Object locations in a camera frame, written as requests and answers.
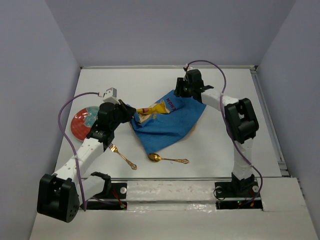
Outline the red and teal plate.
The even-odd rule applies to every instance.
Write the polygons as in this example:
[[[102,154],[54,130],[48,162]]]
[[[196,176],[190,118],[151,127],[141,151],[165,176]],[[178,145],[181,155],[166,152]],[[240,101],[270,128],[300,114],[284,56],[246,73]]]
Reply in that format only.
[[[77,140],[83,141],[87,137],[98,117],[98,111],[98,106],[87,106],[74,115],[70,123],[70,130]]]

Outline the gold fork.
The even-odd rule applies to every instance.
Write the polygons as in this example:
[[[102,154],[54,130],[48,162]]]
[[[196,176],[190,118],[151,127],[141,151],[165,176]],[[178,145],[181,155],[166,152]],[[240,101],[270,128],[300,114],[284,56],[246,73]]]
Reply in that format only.
[[[117,148],[113,143],[110,143],[108,147],[109,147],[109,149],[110,149],[113,153],[118,154],[122,159],[124,159],[125,162],[130,166],[130,168],[131,168],[132,170],[137,170],[137,169],[138,169],[137,165],[134,164],[134,163],[132,163],[132,162],[131,162],[130,160],[128,160],[124,155],[122,155],[122,154],[119,152],[118,148]]]

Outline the blue pikachu placemat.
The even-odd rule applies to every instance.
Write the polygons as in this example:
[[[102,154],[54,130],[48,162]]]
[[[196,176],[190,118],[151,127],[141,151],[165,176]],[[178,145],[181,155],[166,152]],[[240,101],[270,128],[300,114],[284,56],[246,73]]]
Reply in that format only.
[[[136,110],[130,125],[146,154],[156,153],[183,139],[195,126],[206,105],[171,90],[149,107]]]

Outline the gold spoon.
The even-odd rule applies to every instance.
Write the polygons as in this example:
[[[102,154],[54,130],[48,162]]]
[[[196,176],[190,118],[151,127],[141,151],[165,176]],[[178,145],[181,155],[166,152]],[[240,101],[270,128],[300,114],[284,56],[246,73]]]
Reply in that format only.
[[[177,162],[177,163],[182,163],[182,164],[189,163],[188,159],[164,158],[164,157],[161,157],[157,153],[149,153],[149,154],[147,154],[147,157],[150,161],[155,162],[155,163],[160,162],[160,161],[172,161],[172,162]]]

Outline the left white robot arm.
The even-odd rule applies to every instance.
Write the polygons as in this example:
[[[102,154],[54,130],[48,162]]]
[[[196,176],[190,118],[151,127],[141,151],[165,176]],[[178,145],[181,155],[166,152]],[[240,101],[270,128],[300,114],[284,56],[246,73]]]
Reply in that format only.
[[[122,100],[99,106],[96,120],[79,149],[60,169],[40,179],[36,208],[39,214],[69,223],[79,209],[87,209],[89,199],[110,194],[112,182],[108,174],[95,171],[85,180],[82,175],[109,148],[117,127],[130,122],[135,113],[136,109]]]

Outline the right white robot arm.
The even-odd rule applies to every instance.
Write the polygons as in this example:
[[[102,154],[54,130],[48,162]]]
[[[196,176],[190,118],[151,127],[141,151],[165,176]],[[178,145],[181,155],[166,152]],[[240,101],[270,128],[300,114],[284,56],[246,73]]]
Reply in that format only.
[[[250,198],[258,187],[252,164],[252,145],[259,123],[252,102],[225,95],[225,88],[215,90],[205,85],[199,69],[184,68],[184,77],[177,78],[174,95],[193,98],[201,104],[219,110],[226,132],[233,144],[233,170],[229,182],[217,182],[214,194],[219,201],[226,198]]]

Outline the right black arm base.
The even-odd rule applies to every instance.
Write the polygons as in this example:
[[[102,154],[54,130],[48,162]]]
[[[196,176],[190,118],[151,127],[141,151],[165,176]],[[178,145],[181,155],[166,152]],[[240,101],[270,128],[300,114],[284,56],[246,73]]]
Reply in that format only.
[[[231,182],[216,182],[213,190],[213,196],[216,199],[217,210],[263,210],[260,187],[255,182],[253,186],[243,192],[236,193],[231,188]]]

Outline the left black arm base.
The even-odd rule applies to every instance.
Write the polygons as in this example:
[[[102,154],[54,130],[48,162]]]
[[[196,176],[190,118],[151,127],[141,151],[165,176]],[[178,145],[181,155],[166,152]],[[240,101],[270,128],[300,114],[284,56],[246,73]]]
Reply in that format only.
[[[108,192],[101,192],[94,195],[87,201],[87,210],[107,210],[125,211],[127,210],[127,191],[126,182],[112,182]]]

